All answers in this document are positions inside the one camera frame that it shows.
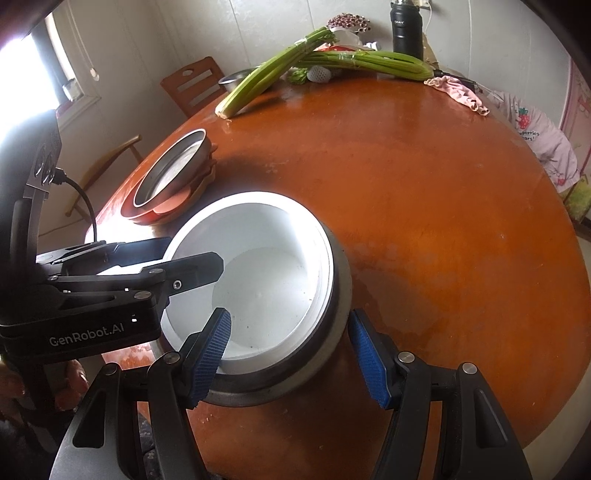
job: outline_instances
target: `black thermos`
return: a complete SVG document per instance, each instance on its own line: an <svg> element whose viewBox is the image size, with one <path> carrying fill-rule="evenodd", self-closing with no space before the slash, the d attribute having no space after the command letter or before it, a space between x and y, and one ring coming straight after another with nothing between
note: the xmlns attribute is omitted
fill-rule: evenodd
<svg viewBox="0 0 591 480"><path fill-rule="evenodd" d="M394 51L423 59L423 18L411 0L395 0L390 4L390 20Z"/></svg>

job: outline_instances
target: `green vegetable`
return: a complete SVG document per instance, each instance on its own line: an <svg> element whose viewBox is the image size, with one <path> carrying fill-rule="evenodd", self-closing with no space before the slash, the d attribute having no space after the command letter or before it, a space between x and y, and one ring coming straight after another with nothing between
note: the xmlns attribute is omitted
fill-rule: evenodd
<svg viewBox="0 0 591 480"><path fill-rule="evenodd" d="M392 51L313 51L296 66L310 68L313 65L334 69L370 70L418 82L433 77L433 69L427 63Z"/></svg>
<svg viewBox="0 0 591 480"><path fill-rule="evenodd" d="M307 35L302 41L287 47L246 77L232 93L218 104L216 114L224 119L233 117L308 53L323 43L334 41L333 33L328 28L321 27Z"/></svg>
<svg viewBox="0 0 591 480"><path fill-rule="evenodd" d="M294 85L303 85L308 80L308 69L291 69L287 81Z"/></svg>

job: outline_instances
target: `white wall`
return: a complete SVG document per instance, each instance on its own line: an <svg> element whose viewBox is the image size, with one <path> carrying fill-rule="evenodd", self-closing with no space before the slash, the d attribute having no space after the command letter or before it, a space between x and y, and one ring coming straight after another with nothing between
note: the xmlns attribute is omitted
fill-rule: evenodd
<svg viewBox="0 0 591 480"><path fill-rule="evenodd" d="M77 76L92 82L100 100L83 111L61 130L63 143L58 166L79 180L90 165L104 153L131 137L141 134L137 148L144 156L175 130L186 117L160 87L160 80L182 65L159 23L160 15L151 0L70 0L72 13L90 59L100 80L89 80L74 37L68 35L67 4L54 13L66 53L71 56ZM137 166L126 152L90 190L90 198L102 206L125 177ZM40 232L43 233L76 219L64 212L73 190L53 186L45 202ZM80 224L83 231L87 225ZM56 243L68 246L72 229L52 234ZM43 250L44 237L40 239Z"/></svg>
<svg viewBox="0 0 591 480"><path fill-rule="evenodd" d="M232 73L254 66L342 12L372 21L368 40L392 49L387 0L155 0L184 63L211 55ZM569 56L519 0L433 0L427 31L441 64L507 90L560 124ZM424 25L428 11L423 11Z"/></svg>

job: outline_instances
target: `blue gripper pad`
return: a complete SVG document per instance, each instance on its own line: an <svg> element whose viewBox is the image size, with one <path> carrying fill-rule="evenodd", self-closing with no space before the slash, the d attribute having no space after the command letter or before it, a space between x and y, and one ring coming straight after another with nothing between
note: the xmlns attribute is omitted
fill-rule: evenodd
<svg viewBox="0 0 591 480"><path fill-rule="evenodd" d="M349 313L347 330L369 395L384 410L393 408L394 360L362 309Z"/></svg>
<svg viewBox="0 0 591 480"><path fill-rule="evenodd" d="M191 385L187 395L190 404L197 406L200 400L207 397L231 331L230 313L223 308L215 309L199 334L195 346L185 359L185 363L189 365L194 362L191 367Z"/></svg>

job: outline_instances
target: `window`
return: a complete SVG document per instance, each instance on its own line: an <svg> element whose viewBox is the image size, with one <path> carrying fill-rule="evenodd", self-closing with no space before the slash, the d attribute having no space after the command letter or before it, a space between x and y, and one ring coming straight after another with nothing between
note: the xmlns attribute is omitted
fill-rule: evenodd
<svg viewBox="0 0 591 480"><path fill-rule="evenodd" d="M12 127L31 116L55 109L62 126L70 110L80 111L70 107L94 101L84 98L52 14L25 38L0 50L0 142Z"/></svg>

